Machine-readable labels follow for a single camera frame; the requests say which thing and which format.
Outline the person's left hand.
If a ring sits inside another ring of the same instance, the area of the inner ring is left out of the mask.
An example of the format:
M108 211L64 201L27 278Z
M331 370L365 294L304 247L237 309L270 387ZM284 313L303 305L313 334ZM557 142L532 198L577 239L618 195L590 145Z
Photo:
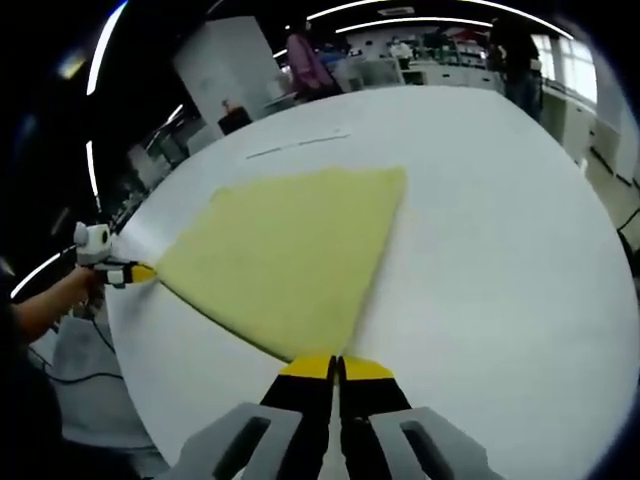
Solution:
M99 273L89 267L77 266L68 275L71 289L78 300L100 309L104 304L104 283Z

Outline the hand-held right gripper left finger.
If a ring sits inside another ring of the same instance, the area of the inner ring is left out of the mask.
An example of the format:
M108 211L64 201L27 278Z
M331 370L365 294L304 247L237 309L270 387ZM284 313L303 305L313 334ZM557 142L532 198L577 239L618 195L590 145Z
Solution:
M192 435L171 479L316 479L328 447L336 357L301 356L258 403Z

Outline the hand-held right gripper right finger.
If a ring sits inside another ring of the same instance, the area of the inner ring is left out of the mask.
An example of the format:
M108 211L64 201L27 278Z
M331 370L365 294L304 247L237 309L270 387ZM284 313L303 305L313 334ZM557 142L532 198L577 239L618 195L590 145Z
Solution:
M351 479L498 479L486 449L428 407L413 407L386 367L337 361L341 450Z

